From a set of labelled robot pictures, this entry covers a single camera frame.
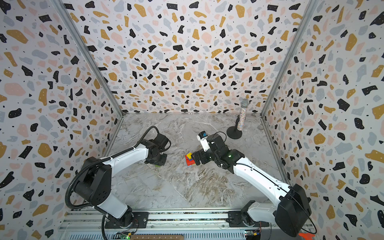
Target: orange clip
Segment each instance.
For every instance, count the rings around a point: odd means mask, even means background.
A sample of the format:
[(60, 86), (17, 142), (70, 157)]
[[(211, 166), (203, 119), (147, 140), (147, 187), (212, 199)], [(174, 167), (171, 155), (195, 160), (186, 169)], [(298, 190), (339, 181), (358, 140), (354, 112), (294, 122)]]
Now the orange clip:
[(305, 240), (313, 240), (312, 237), (314, 237), (315, 234), (311, 234), (311, 233), (299, 233), (299, 236), (303, 237)]

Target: black cable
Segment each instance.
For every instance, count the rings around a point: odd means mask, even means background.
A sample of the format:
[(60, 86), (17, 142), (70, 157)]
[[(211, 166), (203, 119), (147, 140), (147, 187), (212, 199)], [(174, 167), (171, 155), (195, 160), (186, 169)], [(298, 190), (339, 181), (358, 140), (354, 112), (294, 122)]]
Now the black cable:
[(137, 221), (137, 228), (136, 228), (136, 230), (131, 235), (135, 234), (137, 232), (137, 230), (139, 229), (139, 220), (137, 220), (137, 219), (135, 219), (135, 220)]
[(155, 127), (155, 126), (151, 126), (151, 127), (149, 127), (149, 128), (147, 129), (147, 131), (145, 131), (145, 133), (143, 134), (143, 136), (140, 138), (140, 140), (139, 140), (139, 141), (135, 144), (135, 146), (133, 146), (133, 147), (137, 147), (137, 146), (141, 143), (141, 141), (144, 139), (144, 137), (147, 135), (147, 133), (149, 132), (149, 130), (151, 130), (152, 128), (156, 129), (157, 134), (160, 133), (159, 130), (157, 129), (157, 127)]
[(272, 223), (269, 223), (269, 225), (271, 225), (271, 230), (269, 232), (269, 238), (267, 240), (270, 240), (271, 239), (271, 236), (272, 236)]
[(227, 140), (227, 135), (225, 134), (225, 132), (222, 132), (222, 133), (224, 133), (224, 135), (225, 135), (225, 140), (224, 140), (224, 142), (225, 142), (225, 141)]
[(103, 236), (104, 240), (108, 240), (107, 236), (105, 235), (104, 221), (105, 221), (105, 215), (103, 214), (103, 218), (101, 219), (101, 235)]
[[(114, 155), (112, 155), (111, 157), (112, 158), (115, 158), (115, 157), (118, 157), (120, 156), (121, 154), (123, 153), (126, 153), (126, 152), (129, 152), (133, 150), (133, 147), (130, 147), (128, 149), (125, 149), (119, 153), (116, 153)], [(72, 179), (71, 183), (68, 185), (68, 188), (67, 188), (67, 191), (65, 192), (65, 205), (67, 205), (67, 207), (69, 207), (70, 209), (80, 209), (80, 208), (83, 208), (83, 207), (88, 207), (88, 206), (92, 206), (92, 204), (90, 203), (85, 203), (85, 204), (80, 204), (80, 205), (73, 205), (71, 203), (71, 195), (73, 193), (73, 186), (74, 184), (78, 181), (78, 179), (81, 177), (81, 175), (83, 173), (85, 173), (85, 171), (87, 171), (88, 169), (90, 169), (91, 167), (94, 167), (102, 162), (106, 162), (106, 161), (109, 161), (111, 159), (111, 157), (106, 157), (104, 159), (99, 159), (97, 161), (94, 161), (90, 164), (88, 164), (87, 166), (85, 166), (83, 169), (81, 169), (77, 174), (76, 176)]]
[(214, 152), (213, 152), (213, 161), (216, 163), (216, 165), (220, 168), (223, 168), (223, 169), (228, 169), (229, 168), (229, 164), (227, 162), (225, 162), (224, 160), (220, 159), (219, 155), (218, 155), (218, 150), (216, 149)]
[(125, 232), (129, 232), (129, 230), (134, 226), (134, 221), (132, 220), (131, 224), (130, 224), (130, 228), (128, 228), (127, 230), (124, 230), (121, 232), (121, 234), (124, 234), (124, 235), (127, 235), (125, 234)]
[(272, 181), (271, 179), (269, 179), (267, 176), (265, 176), (264, 174), (262, 174), (261, 172), (259, 172), (257, 169), (249, 166), (249, 165), (246, 165), (246, 164), (242, 164), (242, 163), (236, 163), (236, 164), (239, 164), (239, 165), (244, 165), (244, 166), (247, 166), (249, 167), (250, 169), (253, 169), (255, 170), (256, 172), (260, 173), (263, 177), (265, 177), (266, 179), (268, 179), (270, 182), (272, 182), (274, 185), (276, 185), (278, 188), (280, 188), (281, 190), (283, 190), (286, 194), (288, 194), (293, 200), (296, 201), (296, 203), (301, 207), (301, 209), (304, 211), (305, 215), (309, 218), (309, 220), (311, 221), (312, 225), (314, 226), (314, 229), (315, 229), (315, 233), (313, 232), (309, 232), (303, 228), (301, 228), (302, 230), (308, 232), (308, 233), (311, 233), (311, 234), (316, 234), (317, 233), (317, 228), (315, 226), (315, 224), (313, 223), (311, 217), (307, 214), (306, 210), (304, 209), (304, 207), (289, 193), (287, 192), (286, 190), (282, 189), (279, 185), (277, 185), (274, 181)]
[(170, 146), (172, 145), (172, 143), (170, 142), (170, 140), (168, 140), (168, 142), (169, 142), (169, 147), (167, 147), (167, 148), (164, 149), (164, 150), (160, 150), (159, 152), (165, 152), (165, 151), (167, 151), (167, 150), (170, 148)]

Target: black mounting plate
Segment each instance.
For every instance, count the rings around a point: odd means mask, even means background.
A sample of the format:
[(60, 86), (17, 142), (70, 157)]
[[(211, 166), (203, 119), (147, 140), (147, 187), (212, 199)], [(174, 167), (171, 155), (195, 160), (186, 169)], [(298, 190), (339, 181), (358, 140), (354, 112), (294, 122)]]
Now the black mounting plate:
[(242, 131), (237, 130), (237, 126), (232, 126), (227, 129), (227, 136), (232, 139), (239, 139), (243, 135)]
[[(137, 228), (146, 228), (148, 222), (148, 212), (133, 212), (133, 226), (130, 228), (134, 231)], [(105, 229), (120, 228), (113, 220), (105, 223)]]
[[(229, 211), (228, 219), (229, 227), (248, 227), (243, 223), (240, 211)], [(257, 222), (254, 226), (255, 229), (260, 227), (260, 223)], [(269, 227), (269, 222), (261, 222), (261, 227)]]
[(167, 160), (167, 154), (163, 153), (160, 155), (160, 159), (155, 165), (164, 166), (164, 164), (166, 163), (166, 160)]

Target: microphone grille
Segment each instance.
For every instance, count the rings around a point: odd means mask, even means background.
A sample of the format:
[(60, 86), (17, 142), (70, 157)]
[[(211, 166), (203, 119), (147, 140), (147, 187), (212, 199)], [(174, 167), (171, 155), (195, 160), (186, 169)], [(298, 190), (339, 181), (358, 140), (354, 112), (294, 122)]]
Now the microphone grille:
[(247, 108), (249, 105), (249, 100), (244, 98), (243, 100), (241, 100), (240, 105), (242, 108)]

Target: black round base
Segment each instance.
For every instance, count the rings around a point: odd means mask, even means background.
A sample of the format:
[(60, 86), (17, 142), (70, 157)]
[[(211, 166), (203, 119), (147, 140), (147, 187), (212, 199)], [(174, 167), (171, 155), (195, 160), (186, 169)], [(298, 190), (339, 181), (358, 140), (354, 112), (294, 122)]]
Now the black round base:
[(236, 126), (229, 127), (227, 129), (227, 136), (232, 139), (239, 139), (243, 135), (242, 131), (237, 130)]

